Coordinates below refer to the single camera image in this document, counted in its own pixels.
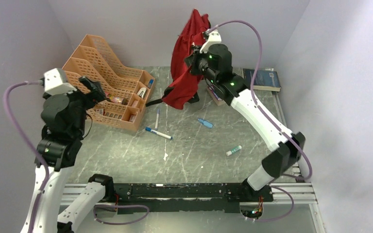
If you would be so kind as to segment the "purple paperback book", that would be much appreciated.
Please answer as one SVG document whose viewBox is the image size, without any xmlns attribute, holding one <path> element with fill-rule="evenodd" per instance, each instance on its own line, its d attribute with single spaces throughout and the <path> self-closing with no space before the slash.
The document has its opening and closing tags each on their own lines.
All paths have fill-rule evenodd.
<svg viewBox="0 0 373 233">
<path fill-rule="evenodd" d="M 212 87 L 207 87 L 206 90 L 208 91 L 209 95 L 211 96 L 213 102 L 217 106 L 225 105 L 225 101 L 220 99 L 213 91 Z"/>
</svg>

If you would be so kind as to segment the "red student backpack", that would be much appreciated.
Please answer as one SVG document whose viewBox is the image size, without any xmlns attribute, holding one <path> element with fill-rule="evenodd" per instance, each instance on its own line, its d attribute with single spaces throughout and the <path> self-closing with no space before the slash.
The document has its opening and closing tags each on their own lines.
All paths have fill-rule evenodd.
<svg viewBox="0 0 373 233">
<path fill-rule="evenodd" d="M 160 99 L 146 103 L 147 107 L 165 103 L 170 107 L 182 110 L 186 103 L 192 104 L 200 100 L 197 91 L 198 84 L 203 77 L 191 74 L 191 65 L 188 65 L 185 59 L 193 54 L 195 47 L 205 43 L 203 33 L 209 28 L 208 15 L 202 15 L 197 9 L 193 9 L 172 52 L 170 64 L 172 83 L 165 89 Z"/>
</svg>

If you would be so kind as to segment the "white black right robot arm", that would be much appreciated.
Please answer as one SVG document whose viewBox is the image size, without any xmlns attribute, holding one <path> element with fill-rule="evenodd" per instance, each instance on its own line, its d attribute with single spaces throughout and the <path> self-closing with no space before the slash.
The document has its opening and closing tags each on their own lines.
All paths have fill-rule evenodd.
<svg viewBox="0 0 373 233">
<path fill-rule="evenodd" d="M 203 48 L 191 46 L 191 54 L 185 58 L 190 74 L 202 75 L 227 105 L 245 117 L 270 150 L 261 165 L 243 182 L 244 198 L 254 201 L 264 186 L 281 177 L 300 160 L 305 137 L 282 125 L 255 96 L 250 83 L 233 72 L 232 54 L 226 45 L 214 44 L 206 51 Z"/>
</svg>

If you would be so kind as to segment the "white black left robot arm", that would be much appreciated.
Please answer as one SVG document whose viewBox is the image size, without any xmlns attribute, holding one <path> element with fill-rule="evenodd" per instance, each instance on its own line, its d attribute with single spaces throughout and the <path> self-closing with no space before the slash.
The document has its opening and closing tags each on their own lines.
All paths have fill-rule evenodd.
<svg viewBox="0 0 373 233">
<path fill-rule="evenodd" d="M 106 99 L 99 82 L 85 76 L 79 82 L 87 93 L 72 87 L 59 94 L 45 94 L 41 113 L 45 124 L 34 149 L 35 186 L 24 233 L 74 233 L 96 203 L 116 198 L 112 177 L 95 174 L 77 199 L 59 213 L 66 181 L 85 136 L 87 110 Z"/>
</svg>

